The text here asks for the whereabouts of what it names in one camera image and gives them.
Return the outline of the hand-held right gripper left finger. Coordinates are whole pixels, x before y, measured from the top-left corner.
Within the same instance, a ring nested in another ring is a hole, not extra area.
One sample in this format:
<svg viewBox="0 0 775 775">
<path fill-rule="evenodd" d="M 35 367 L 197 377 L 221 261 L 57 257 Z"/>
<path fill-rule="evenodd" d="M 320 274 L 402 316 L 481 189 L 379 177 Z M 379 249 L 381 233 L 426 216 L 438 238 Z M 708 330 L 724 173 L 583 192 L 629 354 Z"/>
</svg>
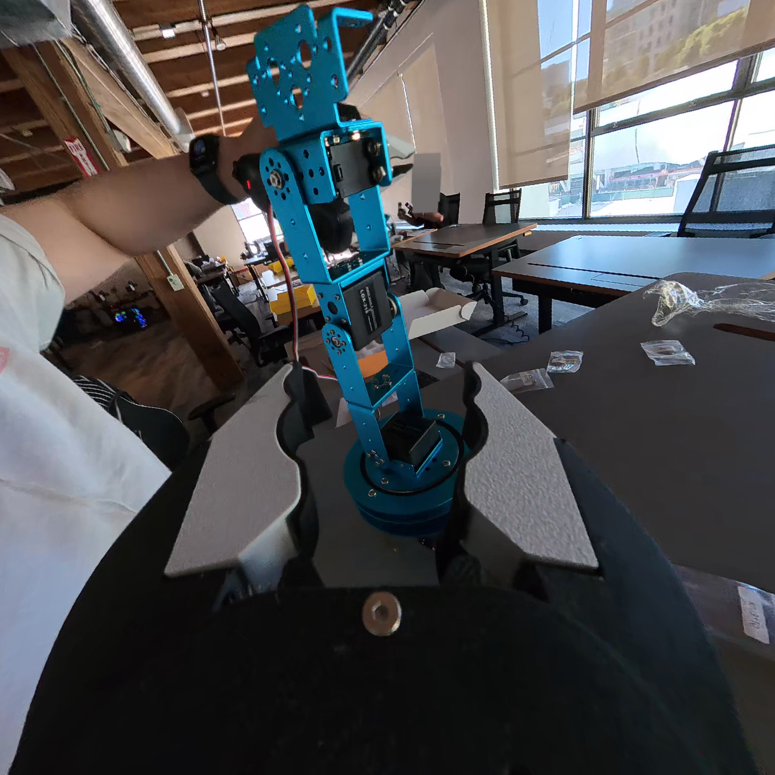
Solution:
<svg viewBox="0 0 775 775">
<path fill-rule="evenodd" d="M 318 515 L 301 445 L 331 415 L 312 372 L 284 365 L 210 439 L 165 575 L 241 572 L 254 591 L 310 560 Z"/>
</svg>

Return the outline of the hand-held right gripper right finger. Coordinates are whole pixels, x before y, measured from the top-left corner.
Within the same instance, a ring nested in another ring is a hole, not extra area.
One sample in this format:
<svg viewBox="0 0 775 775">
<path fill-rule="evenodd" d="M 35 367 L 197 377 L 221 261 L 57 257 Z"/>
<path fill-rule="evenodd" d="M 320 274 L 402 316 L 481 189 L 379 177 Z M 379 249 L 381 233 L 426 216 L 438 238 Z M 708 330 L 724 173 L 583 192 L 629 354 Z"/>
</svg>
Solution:
<svg viewBox="0 0 775 775">
<path fill-rule="evenodd" d="M 466 414 L 438 576 L 519 576 L 556 567 L 597 576 L 600 564 L 557 437 L 481 363 L 463 373 Z"/>
</svg>

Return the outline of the blue toy robot arm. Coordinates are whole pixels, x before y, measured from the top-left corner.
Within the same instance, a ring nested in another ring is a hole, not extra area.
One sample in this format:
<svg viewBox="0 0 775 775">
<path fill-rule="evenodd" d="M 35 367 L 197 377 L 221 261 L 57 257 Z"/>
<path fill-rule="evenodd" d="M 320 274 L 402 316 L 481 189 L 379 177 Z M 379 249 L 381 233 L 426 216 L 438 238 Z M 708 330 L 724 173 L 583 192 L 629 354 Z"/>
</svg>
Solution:
<svg viewBox="0 0 775 775">
<path fill-rule="evenodd" d="M 402 308 L 390 292 L 390 236 L 381 191 L 392 182 L 380 122 L 340 113 L 350 86 L 339 29 L 370 13 L 335 8 L 320 20 L 301 5 L 255 36 L 249 83 L 278 144 L 260 154 L 269 215 L 278 222 L 302 283 L 323 315 L 322 338 L 359 441 L 344 481 L 363 518 L 393 536 L 443 531 L 466 448 L 462 420 L 423 408 Z M 342 195 L 354 236 L 323 251 L 307 203 Z M 357 360 L 385 351 L 388 366 L 366 379 Z"/>
</svg>

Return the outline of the person's left forearm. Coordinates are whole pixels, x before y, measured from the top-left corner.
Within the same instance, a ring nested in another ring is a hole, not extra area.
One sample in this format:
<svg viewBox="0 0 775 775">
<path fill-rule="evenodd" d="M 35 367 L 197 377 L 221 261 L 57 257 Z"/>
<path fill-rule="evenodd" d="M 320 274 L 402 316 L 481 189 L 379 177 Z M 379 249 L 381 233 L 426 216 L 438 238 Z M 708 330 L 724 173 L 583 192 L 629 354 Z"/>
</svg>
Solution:
<svg viewBox="0 0 775 775">
<path fill-rule="evenodd" d="M 85 178 L 2 214 L 34 238 L 70 302 L 132 257 L 184 237 L 220 207 L 179 154 Z"/>
</svg>

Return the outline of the dark grey desk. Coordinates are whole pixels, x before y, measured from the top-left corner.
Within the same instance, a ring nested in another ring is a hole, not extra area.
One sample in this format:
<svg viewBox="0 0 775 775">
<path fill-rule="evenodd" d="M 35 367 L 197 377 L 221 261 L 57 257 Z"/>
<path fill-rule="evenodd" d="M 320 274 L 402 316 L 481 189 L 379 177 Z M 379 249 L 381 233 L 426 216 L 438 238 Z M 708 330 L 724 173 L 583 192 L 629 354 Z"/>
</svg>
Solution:
<svg viewBox="0 0 775 775">
<path fill-rule="evenodd" d="M 484 362 L 499 381 L 584 354 L 554 388 L 513 394 L 594 470 L 675 565 L 773 592 L 772 323 L 681 315 L 659 329 L 637 291 Z M 695 365 L 655 365 L 640 344 L 675 339 Z"/>
</svg>

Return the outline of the grey office desk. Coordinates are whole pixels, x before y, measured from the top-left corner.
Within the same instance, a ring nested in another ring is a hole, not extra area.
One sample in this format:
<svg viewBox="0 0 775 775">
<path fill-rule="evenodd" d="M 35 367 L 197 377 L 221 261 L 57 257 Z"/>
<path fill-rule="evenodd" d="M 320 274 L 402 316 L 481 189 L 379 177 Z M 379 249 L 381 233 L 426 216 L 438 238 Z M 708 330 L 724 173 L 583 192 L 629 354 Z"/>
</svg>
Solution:
<svg viewBox="0 0 775 775">
<path fill-rule="evenodd" d="M 538 299 L 538 331 L 552 328 L 554 301 L 599 308 L 675 274 L 770 280 L 774 238 L 570 237 L 493 270 Z"/>
</svg>

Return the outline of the black striped chair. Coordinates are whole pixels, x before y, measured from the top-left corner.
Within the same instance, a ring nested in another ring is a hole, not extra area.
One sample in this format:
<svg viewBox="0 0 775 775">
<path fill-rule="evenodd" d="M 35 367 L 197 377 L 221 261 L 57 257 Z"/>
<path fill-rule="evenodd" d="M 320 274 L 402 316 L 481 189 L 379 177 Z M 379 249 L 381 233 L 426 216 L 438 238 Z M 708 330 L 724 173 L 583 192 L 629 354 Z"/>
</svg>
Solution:
<svg viewBox="0 0 775 775">
<path fill-rule="evenodd" d="M 141 404 L 129 393 L 105 381 L 75 374 L 69 377 L 138 436 L 169 470 L 176 470 L 184 462 L 191 448 L 191 434 L 174 412 Z"/>
</svg>

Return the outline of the black mesh chair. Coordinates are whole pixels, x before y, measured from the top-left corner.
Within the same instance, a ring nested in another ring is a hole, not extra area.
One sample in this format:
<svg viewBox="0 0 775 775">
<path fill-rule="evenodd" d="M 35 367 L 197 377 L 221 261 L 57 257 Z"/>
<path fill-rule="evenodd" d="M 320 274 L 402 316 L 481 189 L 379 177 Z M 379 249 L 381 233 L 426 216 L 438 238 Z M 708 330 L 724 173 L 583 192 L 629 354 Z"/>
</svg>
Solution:
<svg viewBox="0 0 775 775">
<path fill-rule="evenodd" d="M 774 234 L 774 145 L 716 151 L 705 160 L 677 237 Z"/>
<path fill-rule="evenodd" d="M 516 224 L 519 220 L 521 202 L 522 188 L 488 192 L 485 194 L 482 224 L 485 226 Z"/>
</svg>

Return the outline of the yellow storage bins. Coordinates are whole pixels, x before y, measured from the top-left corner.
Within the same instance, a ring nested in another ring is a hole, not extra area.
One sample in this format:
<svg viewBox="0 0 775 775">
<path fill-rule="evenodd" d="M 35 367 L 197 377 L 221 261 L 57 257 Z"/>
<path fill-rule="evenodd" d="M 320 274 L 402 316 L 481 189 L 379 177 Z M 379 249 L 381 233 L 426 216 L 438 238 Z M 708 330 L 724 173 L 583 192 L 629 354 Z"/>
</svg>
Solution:
<svg viewBox="0 0 775 775">
<path fill-rule="evenodd" d="M 303 308 L 317 305 L 314 286 L 302 283 L 292 260 L 289 261 L 288 268 L 297 311 L 300 312 Z M 266 296 L 272 314 L 275 317 L 289 314 L 291 312 L 291 304 L 285 282 L 285 272 L 281 262 L 276 260 L 269 263 L 267 269 L 262 273 L 261 279 L 265 285 Z"/>
</svg>

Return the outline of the black office chair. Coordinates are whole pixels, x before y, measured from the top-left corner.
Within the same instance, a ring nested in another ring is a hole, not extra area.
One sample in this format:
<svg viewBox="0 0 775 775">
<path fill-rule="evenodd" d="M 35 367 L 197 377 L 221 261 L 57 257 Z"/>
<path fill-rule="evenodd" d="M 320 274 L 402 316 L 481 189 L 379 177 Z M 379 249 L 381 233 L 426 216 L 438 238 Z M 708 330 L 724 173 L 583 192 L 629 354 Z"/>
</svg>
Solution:
<svg viewBox="0 0 775 775">
<path fill-rule="evenodd" d="M 281 362 L 287 357 L 285 345 L 292 339 L 291 326 L 274 327 L 265 333 L 257 317 L 225 282 L 213 287 L 211 296 L 224 312 L 216 321 L 224 333 L 230 334 L 229 344 L 246 346 L 258 367 Z"/>
<path fill-rule="evenodd" d="M 501 266 L 521 257 L 518 243 L 513 241 L 508 246 L 499 250 L 499 257 L 495 261 L 495 266 Z M 472 286 L 472 293 L 468 296 L 474 301 L 484 301 L 487 305 L 493 306 L 491 296 L 491 272 L 489 264 L 489 254 L 471 254 L 465 259 L 458 260 L 449 268 L 450 276 L 462 283 L 469 283 Z"/>
</svg>

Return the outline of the white roller blind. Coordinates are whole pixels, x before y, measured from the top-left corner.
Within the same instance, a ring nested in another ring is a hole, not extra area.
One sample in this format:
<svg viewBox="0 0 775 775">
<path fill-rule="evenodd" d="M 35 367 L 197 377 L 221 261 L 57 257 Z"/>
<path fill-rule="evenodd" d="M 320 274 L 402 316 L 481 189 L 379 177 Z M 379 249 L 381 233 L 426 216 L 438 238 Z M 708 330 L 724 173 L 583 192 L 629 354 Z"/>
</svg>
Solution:
<svg viewBox="0 0 775 775">
<path fill-rule="evenodd" d="M 499 188 L 569 177 L 591 16 L 592 2 L 484 2 Z"/>
</svg>

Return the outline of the person's white shirt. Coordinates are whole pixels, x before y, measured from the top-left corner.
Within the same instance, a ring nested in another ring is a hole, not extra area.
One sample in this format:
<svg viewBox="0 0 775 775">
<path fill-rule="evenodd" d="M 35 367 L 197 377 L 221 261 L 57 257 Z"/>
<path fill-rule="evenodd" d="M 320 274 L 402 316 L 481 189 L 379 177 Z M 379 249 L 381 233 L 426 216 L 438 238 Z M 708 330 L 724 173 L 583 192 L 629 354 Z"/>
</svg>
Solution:
<svg viewBox="0 0 775 775">
<path fill-rule="evenodd" d="M 1 767 L 88 578 L 169 470 L 41 354 L 63 312 L 34 237 L 1 226 Z"/>
</svg>

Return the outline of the clear bag with white label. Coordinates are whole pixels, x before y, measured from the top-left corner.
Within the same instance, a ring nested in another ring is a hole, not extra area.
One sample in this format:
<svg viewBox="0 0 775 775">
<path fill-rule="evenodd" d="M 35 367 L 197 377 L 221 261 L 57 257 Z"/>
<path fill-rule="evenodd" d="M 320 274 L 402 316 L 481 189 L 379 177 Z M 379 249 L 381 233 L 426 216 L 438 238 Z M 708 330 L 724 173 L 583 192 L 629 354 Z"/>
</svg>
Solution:
<svg viewBox="0 0 775 775">
<path fill-rule="evenodd" d="M 675 566 L 708 632 L 720 643 L 774 661 L 774 595 L 723 576 Z"/>
</svg>

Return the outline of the crumpled clear plastic wrap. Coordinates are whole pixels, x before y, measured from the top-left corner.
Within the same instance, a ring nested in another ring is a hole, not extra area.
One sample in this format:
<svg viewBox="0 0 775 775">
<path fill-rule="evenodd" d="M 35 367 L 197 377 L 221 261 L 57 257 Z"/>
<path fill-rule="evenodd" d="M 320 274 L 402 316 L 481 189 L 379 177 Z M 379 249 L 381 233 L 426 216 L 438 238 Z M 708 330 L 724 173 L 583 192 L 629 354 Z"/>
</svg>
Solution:
<svg viewBox="0 0 775 775">
<path fill-rule="evenodd" d="M 660 327 L 681 315 L 725 314 L 774 322 L 774 284 L 751 281 L 693 290 L 676 280 L 663 279 L 647 288 L 643 296 L 656 298 L 651 318 Z"/>
</svg>

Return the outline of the translucent roller blind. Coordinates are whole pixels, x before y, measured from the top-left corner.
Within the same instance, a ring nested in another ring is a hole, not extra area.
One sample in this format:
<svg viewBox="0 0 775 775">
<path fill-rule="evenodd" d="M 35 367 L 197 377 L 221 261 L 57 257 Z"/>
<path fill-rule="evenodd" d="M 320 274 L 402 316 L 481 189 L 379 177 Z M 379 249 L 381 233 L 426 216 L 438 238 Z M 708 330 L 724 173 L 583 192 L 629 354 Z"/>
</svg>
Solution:
<svg viewBox="0 0 775 775">
<path fill-rule="evenodd" d="M 593 1 L 574 113 L 773 47 L 773 1 Z"/>
</svg>

